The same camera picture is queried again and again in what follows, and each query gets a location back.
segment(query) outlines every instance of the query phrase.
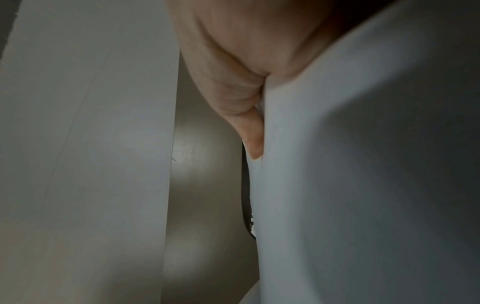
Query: beige floor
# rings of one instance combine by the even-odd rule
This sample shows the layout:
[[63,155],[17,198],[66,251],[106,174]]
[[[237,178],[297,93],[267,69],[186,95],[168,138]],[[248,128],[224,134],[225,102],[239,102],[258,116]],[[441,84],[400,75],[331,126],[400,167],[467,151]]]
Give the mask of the beige floor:
[[241,207],[242,143],[178,71],[162,304],[237,304],[259,279]]

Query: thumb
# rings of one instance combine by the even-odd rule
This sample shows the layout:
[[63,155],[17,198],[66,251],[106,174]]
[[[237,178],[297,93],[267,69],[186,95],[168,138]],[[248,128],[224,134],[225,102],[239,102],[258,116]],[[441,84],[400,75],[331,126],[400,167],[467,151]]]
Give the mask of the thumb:
[[256,107],[239,114],[222,115],[240,135],[252,159],[264,154],[264,120]]

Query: curved white object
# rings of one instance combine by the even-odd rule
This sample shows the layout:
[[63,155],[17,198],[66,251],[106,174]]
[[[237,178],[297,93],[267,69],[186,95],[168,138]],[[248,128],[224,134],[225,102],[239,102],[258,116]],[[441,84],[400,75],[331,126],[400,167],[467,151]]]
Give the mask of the curved white object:
[[479,19],[400,1],[268,79],[251,303],[480,302]]

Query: white wall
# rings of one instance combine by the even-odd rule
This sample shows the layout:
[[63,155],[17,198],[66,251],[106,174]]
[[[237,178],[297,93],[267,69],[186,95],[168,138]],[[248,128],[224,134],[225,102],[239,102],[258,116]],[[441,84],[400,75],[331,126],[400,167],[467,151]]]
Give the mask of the white wall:
[[163,1],[23,0],[0,64],[0,303],[160,298],[178,63]]

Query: human hand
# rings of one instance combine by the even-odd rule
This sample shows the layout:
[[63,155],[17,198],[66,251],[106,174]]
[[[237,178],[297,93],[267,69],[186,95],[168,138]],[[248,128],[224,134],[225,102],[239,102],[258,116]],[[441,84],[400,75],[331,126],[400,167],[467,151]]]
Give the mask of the human hand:
[[199,91],[263,155],[255,105],[266,76],[300,72],[345,30],[335,0],[167,0],[180,49]]

